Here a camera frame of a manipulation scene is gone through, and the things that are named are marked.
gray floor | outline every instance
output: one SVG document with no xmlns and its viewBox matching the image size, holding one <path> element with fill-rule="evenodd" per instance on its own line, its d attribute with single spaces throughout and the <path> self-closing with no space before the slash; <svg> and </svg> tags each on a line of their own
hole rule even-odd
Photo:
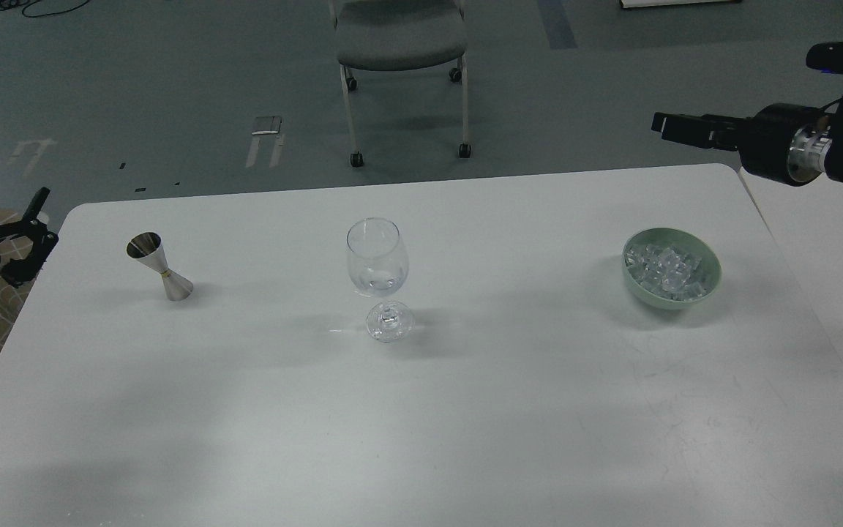
<svg viewBox="0 0 843 527">
<path fill-rule="evenodd" d="M 461 92 L 449 66 L 358 73 L 366 166 L 352 169 L 324 0 L 93 0 L 36 20 L 0 12 L 0 206 L 21 210 L 50 187 L 59 227 L 87 201 L 739 166 L 736 154 L 660 141 L 652 113 L 752 116 L 773 102 L 822 105 L 843 89 L 843 77 L 805 67 L 812 44 L 843 40 L 843 0 L 632 11 L 618 0 L 468 0 L 468 30 L 472 159 L 457 159 Z M 269 114 L 284 118 L 280 162 L 269 167 L 266 138 L 247 168 L 253 120 Z M 47 139 L 56 143 L 13 156 L 21 141 Z"/>
</svg>

white table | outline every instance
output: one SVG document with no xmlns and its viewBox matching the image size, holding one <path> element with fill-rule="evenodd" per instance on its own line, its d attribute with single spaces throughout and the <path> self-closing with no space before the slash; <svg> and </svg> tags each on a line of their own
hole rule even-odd
<svg viewBox="0 0 843 527">
<path fill-rule="evenodd" d="M 742 174 L 843 360 L 843 184 L 821 176 L 793 189 Z"/>
<path fill-rule="evenodd" d="M 345 272 L 366 216 L 400 343 Z M 621 282 L 659 225 L 722 260 L 687 313 Z M 3 527 L 833 523 L 843 364 L 720 165 L 88 204 L 0 357 Z"/>
</svg>

chair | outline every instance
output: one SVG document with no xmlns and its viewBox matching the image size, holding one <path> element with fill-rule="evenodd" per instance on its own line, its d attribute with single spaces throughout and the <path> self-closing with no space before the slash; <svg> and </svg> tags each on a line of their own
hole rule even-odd
<svg viewBox="0 0 843 527">
<path fill-rule="evenodd" d="M 406 71 L 457 61 L 449 71 L 452 83 L 462 84 L 462 143 L 459 157 L 471 156 L 468 124 L 468 37 L 464 0 L 328 0 L 337 38 L 337 62 L 351 130 L 351 166 L 364 164 L 357 143 L 349 92 L 357 89 L 352 70 Z"/>
</svg>

green bowl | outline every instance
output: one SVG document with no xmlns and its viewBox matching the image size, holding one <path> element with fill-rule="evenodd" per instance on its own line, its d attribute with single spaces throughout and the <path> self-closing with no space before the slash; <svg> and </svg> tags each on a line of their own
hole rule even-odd
<svg viewBox="0 0 843 527">
<path fill-rule="evenodd" d="M 685 251 L 685 253 L 700 256 L 702 263 L 699 264 L 699 268 L 705 271 L 707 276 L 705 281 L 707 293 L 693 300 L 672 300 L 643 289 L 642 285 L 630 276 L 629 270 L 626 268 L 626 251 L 635 244 L 655 244 L 660 247 L 672 245 Z M 711 247 L 695 236 L 677 229 L 659 227 L 636 233 L 623 245 L 623 257 L 620 264 L 623 267 L 623 281 L 625 281 L 630 293 L 633 293 L 633 296 L 649 304 L 649 306 L 658 307 L 660 310 L 683 310 L 686 307 L 701 303 L 707 297 L 712 296 L 713 292 L 717 290 L 717 285 L 720 284 L 720 261 L 717 260 L 717 256 L 713 253 Z"/>
</svg>

metal jigger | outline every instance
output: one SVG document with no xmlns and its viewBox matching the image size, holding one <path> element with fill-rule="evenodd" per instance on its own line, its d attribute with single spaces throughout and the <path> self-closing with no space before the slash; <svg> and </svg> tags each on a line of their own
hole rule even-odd
<svg viewBox="0 0 843 527">
<path fill-rule="evenodd" d="M 168 300 L 184 300 L 194 291 L 194 284 L 190 280 L 168 268 L 165 249 L 161 247 L 161 236 L 158 234 L 138 234 L 126 246 L 126 254 L 161 274 Z"/>
</svg>

